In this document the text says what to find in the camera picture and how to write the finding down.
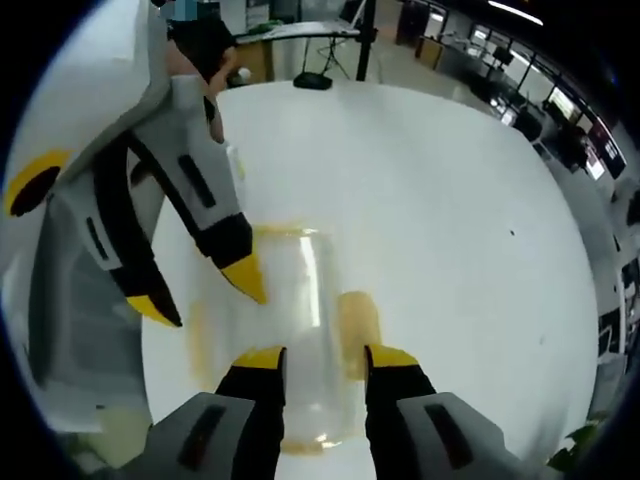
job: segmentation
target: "yellow fingertip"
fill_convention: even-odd
[[[145,317],[149,317],[169,327],[178,327],[158,311],[148,295],[127,297],[127,302],[129,302],[129,305],[131,305],[137,312],[141,313]]]
[[[62,170],[69,160],[69,157],[71,157],[71,153],[71,150],[49,150],[44,155],[33,159],[26,167],[15,175],[9,182],[7,191],[4,195],[5,213],[9,216],[12,215],[11,210],[18,198],[18,195],[29,184],[29,182],[50,168],[58,167]]]
[[[242,293],[250,296],[260,305],[267,303],[260,262],[255,253],[247,255],[221,271],[227,280]]]
[[[377,344],[367,346],[371,352],[371,361],[374,368],[418,365],[418,361],[404,350]]]
[[[282,346],[269,347],[262,350],[252,348],[240,355],[236,361],[233,362],[233,366],[276,370],[278,368],[278,361],[280,360],[280,352],[282,352],[282,349]]]

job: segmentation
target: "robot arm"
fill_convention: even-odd
[[[415,358],[382,345],[368,345],[365,355],[366,434],[378,480],[525,476],[502,431],[452,393],[436,393]],[[154,426],[145,451],[115,478],[273,479],[284,371],[283,347],[242,355],[215,394],[198,394]],[[560,477],[544,467],[535,478]]]
[[[8,169],[5,210],[26,215],[57,197],[75,218],[87,250],[129,304],[143,315],[180,326],[131,200],[127,157],[135,155],[154,174],[202,254],[232,285],[266,303],[252,229],[239,207],[226,149],[209,136],[199,79],[169,78],[164,20],[148,0],[140,0],[135,15],[134,61],[130,78],[123,80],[138,84],[146,75],[141,96],[133,103],[120,102],[127,110],[102,125],[79,152],[51,145],[35,159],[15,156]],[[64,68],[59,64],[54,71]],[[118,104],[117,98],[103,102],[112,100]],[[79,107],[77,98],[71,101]],[[91,121],[93,111],[75,110],[69,114],[78,116],[74,128],[79,131],[100,124]]]

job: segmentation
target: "green plant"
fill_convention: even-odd
[[[584,427],[567,435],[566,438],[573,440],[574,444],[570,449],[563,448],[549,459],[547,465],[560,472],[566,473],[573,469],[580,455],[593,441],[598,431],[598,427],[607,418],[605,412],[596,412],[587,419]]]

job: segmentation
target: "desk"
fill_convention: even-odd
[[[469,402],[531,461],[584,424],[598,340],[591,271],[562,193],[520,133],[368,83],[255,85],[219,103],[245,165],[249,220],[327,235],[340,290],[373,298],[382,341],[414,355],[436,389]],[[188,319],[194,247],[171,240],[184,230],[171,218],[165,202],[153,247]],[[154,422],[198,389],[187,329],[144,320]],[[361,433],[324,455],[282,455],[278,478],[373,478]]]
[[[280,25],[257,35],[238,35],[240,64],[251,70],[250,83],[274,80],[273,47],[271,42],[293,38],[359,38],[361,32],[343,20],[298,22]]]
[[[300,37],[339,37],[356,38],[360,30],[352,28],[342,20],[326,22],[298,22],[287,25],[279,25],[273,30],[256,35],[238,35],[236,41],[240,45],[253,42],[267,42]]]

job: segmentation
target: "transparent glass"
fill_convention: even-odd
[[[254,231],[267,305],[229,288],[211,262],[199,262],[197,297],[206,319],[199,375],[214,389],[247,350],[286,346],[282,449],[310,453],[333,446],[353,431],[357,399],[343,368],[330,241],[305,229]]]

